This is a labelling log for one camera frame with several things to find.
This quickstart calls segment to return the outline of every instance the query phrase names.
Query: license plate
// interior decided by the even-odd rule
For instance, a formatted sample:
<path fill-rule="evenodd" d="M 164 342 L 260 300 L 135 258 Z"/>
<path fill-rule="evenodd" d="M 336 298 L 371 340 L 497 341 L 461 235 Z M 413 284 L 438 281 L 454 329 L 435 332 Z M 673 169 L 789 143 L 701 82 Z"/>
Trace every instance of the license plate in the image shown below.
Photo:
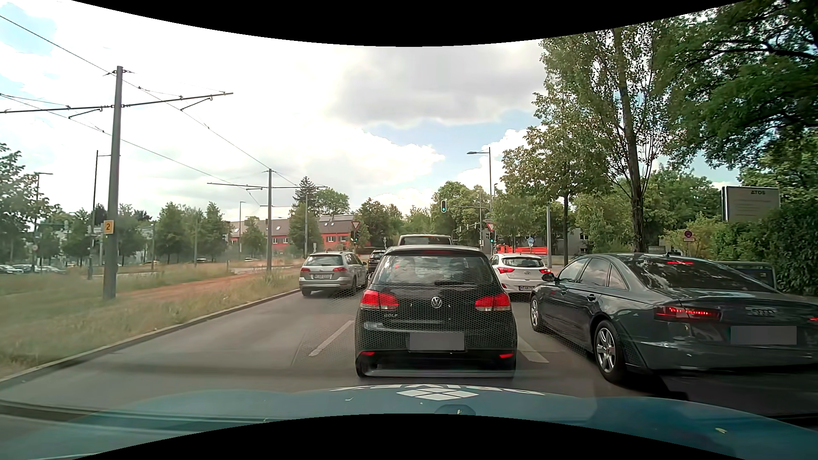
<path fill-rule="evenodd" d="M 463 351 L 463 332 L 410 332 L 410 351 Z"/>
<path fill-rule="evenodd" d="M 732 345 L 797 345 L 795 326 L 731 326 Z"/>

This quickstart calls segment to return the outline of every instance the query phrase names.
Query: tail light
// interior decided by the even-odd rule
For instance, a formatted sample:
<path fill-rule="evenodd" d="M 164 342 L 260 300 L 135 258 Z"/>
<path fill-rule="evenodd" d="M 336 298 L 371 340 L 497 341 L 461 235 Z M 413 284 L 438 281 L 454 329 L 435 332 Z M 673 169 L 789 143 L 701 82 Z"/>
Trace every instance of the tail light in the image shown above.
<path fill-rule="evenodd" d="M 480 297 L 474 302 L 474 307 L 481 312 L 500 312 L 511 310 L 511 299 L 505 292 L 496 295 Z"/>
<path fill-rule="evenodd" d="M 685 307 L 683 304 L 662 304 L 654 307 L 654 319 L 659 321 L 719 321 L 721 311 L 700 307 Z"/>
<path fill-rule="evenodd" d="M 398 309 L 398 298 L 388 292 L 378 292 L 367 289 L 361 298 L 361 308 L 366 310 L 395 310 Z"/>

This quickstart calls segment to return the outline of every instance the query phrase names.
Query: black volkswagen golf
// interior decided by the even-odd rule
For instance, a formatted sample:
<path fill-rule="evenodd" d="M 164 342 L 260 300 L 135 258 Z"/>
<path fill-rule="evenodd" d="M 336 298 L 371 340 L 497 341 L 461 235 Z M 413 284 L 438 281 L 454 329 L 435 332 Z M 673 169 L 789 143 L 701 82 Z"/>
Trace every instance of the black volkswagen golf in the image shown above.
<path fill-rule="evenodd" d="M 512 377 L 517 326 L 509 296 L 474 247 L 395 246 L 355 321 L 360 377 Z"/>

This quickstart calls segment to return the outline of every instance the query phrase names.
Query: tree trunk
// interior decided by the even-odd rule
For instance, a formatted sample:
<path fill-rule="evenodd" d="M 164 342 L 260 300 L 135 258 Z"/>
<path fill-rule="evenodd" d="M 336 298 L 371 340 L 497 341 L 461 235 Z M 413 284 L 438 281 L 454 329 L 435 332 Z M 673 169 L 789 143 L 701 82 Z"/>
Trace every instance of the tree trunk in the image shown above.
<path fill-rule="evenodd" d="M 616 57 L 619 99 L 622 101 L 622 123 L 625 125 L 626 160 L 631 185 L 631 221 L 633 223 L 633 250 L 645 252 L 645 198 L 642 196 L 642 181 L 639 170 L 639 155 L 636 151 L 636 133 L 633 130 L 631 95 L 627 89 L 625 75 L 626 57 L 622 49 L 622 29 L 613 29 L 613 49 Z"/>
<path fill-rule="evenodd" d="M 563 195 L 563 267 L 568 265 L 568 198 L 569 194 L 566 192 Z"/>

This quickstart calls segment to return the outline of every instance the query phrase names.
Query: white dashed line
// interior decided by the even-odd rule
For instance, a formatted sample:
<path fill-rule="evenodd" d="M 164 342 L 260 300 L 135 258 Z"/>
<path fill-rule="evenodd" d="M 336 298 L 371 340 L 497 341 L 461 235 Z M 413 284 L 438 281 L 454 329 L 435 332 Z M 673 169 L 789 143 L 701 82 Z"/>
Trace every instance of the white dashed line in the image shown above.
<path fill-rule="evenodd" d="M 523 340 L 523 337 L 517 337 L 517 350 L 532 363 L 548 363 L 545 356 L 542 356 L 534 348 Z"/>
<path fill-rule="evenodd" d="M 329 346 L 332 343 L 333 340 L 337 339 L 338 336 L 340 336 L 342 333 L 344 333 L 344 331 L 347 330 L 347 327 L 349 327 L 353 322 L 355 322 L 354 319 L 350 319 L 349 321 L 345 322 L 343 326 L 338 328 L 338 331 L 333 332 L 333 334 L 331 336 L 327 337 L 326 340 L 324 340 L 323 343 L 321 343 L 318 346 L 318 348 L 311 351 L 309 355 L 310 356 L 318 356 L 318 354 L 321 353 L 321 351 L 323 349 L 325 349 L 327 346 Z"/>

